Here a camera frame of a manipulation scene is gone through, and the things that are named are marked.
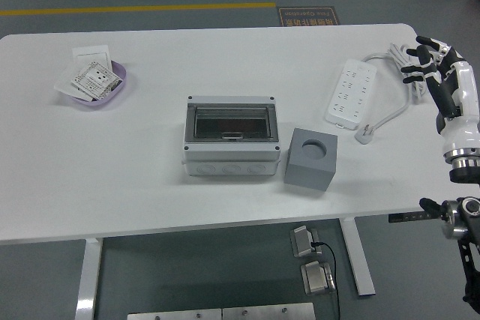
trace metal plate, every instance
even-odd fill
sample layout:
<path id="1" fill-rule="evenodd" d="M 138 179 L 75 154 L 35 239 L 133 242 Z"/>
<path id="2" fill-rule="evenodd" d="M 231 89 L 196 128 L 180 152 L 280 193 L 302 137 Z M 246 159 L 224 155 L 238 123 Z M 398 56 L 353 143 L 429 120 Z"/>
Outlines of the metal plate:
<path id="1" fill-rule="evenodd" d="M 223 320 L 315 320 L 312 303 L 232 307 L 223 309 Z"/>
<path id="2" fill-rule="evenodd" d="M 168 313 L 130 314 L 127 320 L 222 320 L 222 309 L 170 311 Z"/>

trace table leg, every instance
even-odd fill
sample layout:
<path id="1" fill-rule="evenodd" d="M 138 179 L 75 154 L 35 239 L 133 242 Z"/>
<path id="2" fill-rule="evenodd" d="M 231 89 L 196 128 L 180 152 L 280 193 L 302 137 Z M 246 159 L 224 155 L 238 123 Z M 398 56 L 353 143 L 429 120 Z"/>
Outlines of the table leg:
<path id="1" fill-rule="evenodd" d="M 103 238 L 86 239 L 75 320 L 93 319 L 102 243 Z"/>
<path id="2" fill-rule="evenodd" d="M 354 217 L 340 219 L 346 250 L 359 295 L 375 295 L 375 288 Z"/>

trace power cord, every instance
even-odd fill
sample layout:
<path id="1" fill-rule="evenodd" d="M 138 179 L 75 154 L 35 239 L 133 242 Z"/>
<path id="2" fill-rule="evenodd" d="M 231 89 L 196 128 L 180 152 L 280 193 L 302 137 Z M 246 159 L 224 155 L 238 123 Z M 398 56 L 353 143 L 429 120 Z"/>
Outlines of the power cord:
<path id="1" fill-rule="evenodd" d="M 340 320 L 340 296 L 338 294 L 338 285 L 337 285 L 337 259 L 335 258 L 335 253 L 333 251 L 333 249 L 330 247 L 330 245 L 328 245 L 327 243 L 324 243 L 322 241 L 317 241 L 317 242 L 312 242 L 310 243 L 310 245 L 315 248 L 315 247 L 319 247 L 320 245 L 325 245 L 326 247 L 328 247 L 330 249 L 330 252 L 333 256 L 333 266 L 334 266 L 334 270 L 333 270 L 333 283 L 335 285 L 335 288 L 337 289 L 337 312 L 338 312 L 338 320 Z"/>
<path id="2" fill-rule="evenodd" d="M 407 77 L 412 74 L 404 74 L 401 72 L 402 67 L 406 66 L 411 66 L 413 63 L 410 61 L 409 55 L 406 53 L 406 48 L 407 45 L 402 45 L 400 48 L 398 45 L 391 43 L 390 48 L 387 50 L 387 53 L 374 53 L 370 54 L 369 56 L 366 56 L 363 58 L 363 62 L 370 61 L 373 59 L 386 59 L 386 60 L 392 60 L 395 65 L 397 66 L 398 70 L 400 73 L 403 75 L 403 77 Z M 410 106 L 410 103 L 412 102 L 412 98 L 416 97 L 417 99 L 421 99 L 422 96 L 425 94 L 427 91 L 427 87 L 425 86 L 424 83 L 421 82 L 415 82 L 415 83 L 409 83 L 406 84 L 406 100 L 405 104 L 393 112 L 392 114 L 386 116 L 384 119 L 376 123 L 374 126 L 370 126 L 367 124 L 365 127 L 361 128 L 360 130 L 357 131 L 355 134 L 355 139 L 357 139 L 361 144 L 368 144 L 372 138 L 374 137 L 374 132 L 387 123 L 388 121 L 398 117 L 401 113 L 403 113 L 405 110 L 408 109 Z"/>

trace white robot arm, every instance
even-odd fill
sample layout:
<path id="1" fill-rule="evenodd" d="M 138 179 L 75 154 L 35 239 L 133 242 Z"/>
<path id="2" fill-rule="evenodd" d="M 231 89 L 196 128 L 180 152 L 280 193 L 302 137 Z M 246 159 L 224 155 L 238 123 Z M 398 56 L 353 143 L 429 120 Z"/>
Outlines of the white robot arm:
<path id="1" fill-rule="evenodd" d="M 427 37 L 417 41 L 421 45 L 407 53 L 418 56 L 420 65 L 402 68 L 411 74 L 404 82 L 427 83 L 439 110 L 436 128 L 445 139 L 443 156 L 452 166 L 450 180 L 480 184 L 479 97 L 473 69 L 451 46 Z"/>
<path id="2" fill-rule="evenodd" d="M 439 110 L 436 128 L 445 140 L 443 156 L 452 166 L 450 180 L 480 185 L 479 97 L 473 69 L 451 46 L 427 37 L 416 40 L 420 45 L 407 53 L 417 56 L 420 65 L 402 68 L 407 74 L 404 82 L 427 83 Z M 470 249 L 473 244 L 480 252 L 480 199 L 470 196 L 439 205 L 423 198 L 420 206 L 441 218 L 445 236 L 457 240 L 466 277 L 463 300 L 480 314 L 480 272 Z"/>

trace power strip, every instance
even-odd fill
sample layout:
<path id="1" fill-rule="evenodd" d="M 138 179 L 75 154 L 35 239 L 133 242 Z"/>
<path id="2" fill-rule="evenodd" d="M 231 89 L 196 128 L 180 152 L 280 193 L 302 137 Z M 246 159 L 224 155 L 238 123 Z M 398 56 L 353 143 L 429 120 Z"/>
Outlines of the power strip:
<path id="1" fill-rule="evenodd" d="M 338 127 L 356 129 L 365 113 L 375 74 L 377 68 L 373 65 L 348 59 L 328 105 L 326 120 Z"/>

